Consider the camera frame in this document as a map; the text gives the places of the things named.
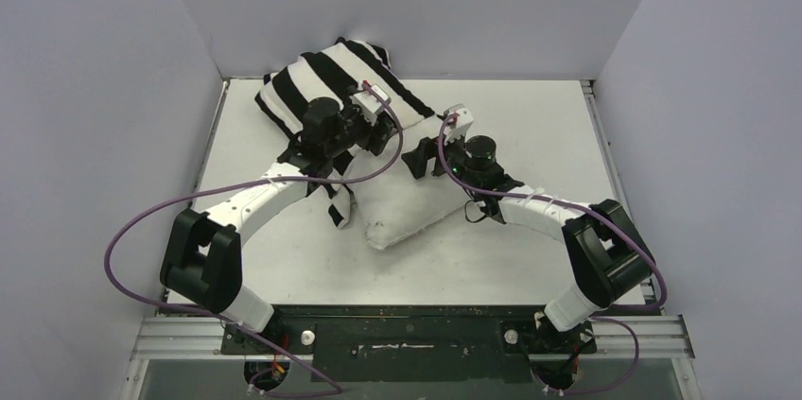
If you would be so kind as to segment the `black white striped pillowcase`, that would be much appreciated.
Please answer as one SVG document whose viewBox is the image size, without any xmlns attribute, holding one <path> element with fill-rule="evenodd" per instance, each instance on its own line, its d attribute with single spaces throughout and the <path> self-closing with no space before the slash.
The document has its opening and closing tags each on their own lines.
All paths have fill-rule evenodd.
<svg viewBox="0 0 802 400">
<path fill-rule="evenodd" d="M 353 90 L 364 81 L 379 86 L 386 93 L 405 129 L 435 114 L 393 73 L 385 48 L 343 37 L 320 52 L 304 52 L 296 62 L 266 74 L 254 101 L 270 121 L 292 139 L 302 129 L 302 117 L 309 102 L 317 97 L 348 102 Z"/>
</svg>

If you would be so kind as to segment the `white pillow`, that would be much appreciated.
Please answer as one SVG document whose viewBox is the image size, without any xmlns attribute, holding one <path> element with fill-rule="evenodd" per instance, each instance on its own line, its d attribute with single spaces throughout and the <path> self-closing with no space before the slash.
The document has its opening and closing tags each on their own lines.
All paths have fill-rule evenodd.
<svg viewBox="0 0 802 400">
<path fill-rule="evenodd" d="M 416 235 L 456 212 L 467 201 L 466 194 L 445 175 L 427 174 L 416 179 L 402 156 L 396 155 L 398 139 L 393 138 L 385 151 L 374 156 L 359 152 L 351 163 L 349 176 L 365 182 L 350 186 L 356 201 L 359 221 L 369 247 L 383 251 Z"/>
</svg>

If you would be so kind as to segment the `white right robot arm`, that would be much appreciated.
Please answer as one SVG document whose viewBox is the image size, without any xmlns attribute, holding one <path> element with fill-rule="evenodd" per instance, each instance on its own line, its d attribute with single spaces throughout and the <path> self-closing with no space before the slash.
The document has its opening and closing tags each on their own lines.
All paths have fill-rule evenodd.
<svg viewBox="0 0 802 400">
<path fill-rule="evenodd" d="M 497 162 L 497 144 L 488 136 L 448 144 L 424 138 L 402 160 L 416 179 L 454 180 L 484 217 L 564 244 L 574 281 L 534 316 L 535 337 L 547 350 L 561 349 L 576 326 L 654 273 L 654 258 L 619 202 L 577 203 L 535 191 Z"/>
</svg>

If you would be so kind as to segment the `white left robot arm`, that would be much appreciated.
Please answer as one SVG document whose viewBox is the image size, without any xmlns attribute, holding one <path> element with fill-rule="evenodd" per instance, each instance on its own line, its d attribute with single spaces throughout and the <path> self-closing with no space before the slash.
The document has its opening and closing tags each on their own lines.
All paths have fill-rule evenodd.
<svg viewBox="0 0 802 400">
<path fill-rule="evenodd" d="M 349 97 L 313 99 L 302 128 L 255 182 L 238 187 L 229 199 L 203 211 L 186 209 L 174 219 L 160 281 L 201 309 L 246 328 L 246 341 L 268 353 L 282 342 L 283 327 L 272 320 L 273 306 L 246 286 L 243 247 L 272 218 L 332 184 L 335 160 L 359 147 L 383 152 L 401 130 L 388 98 L 369 89 Z"/>
</svg>

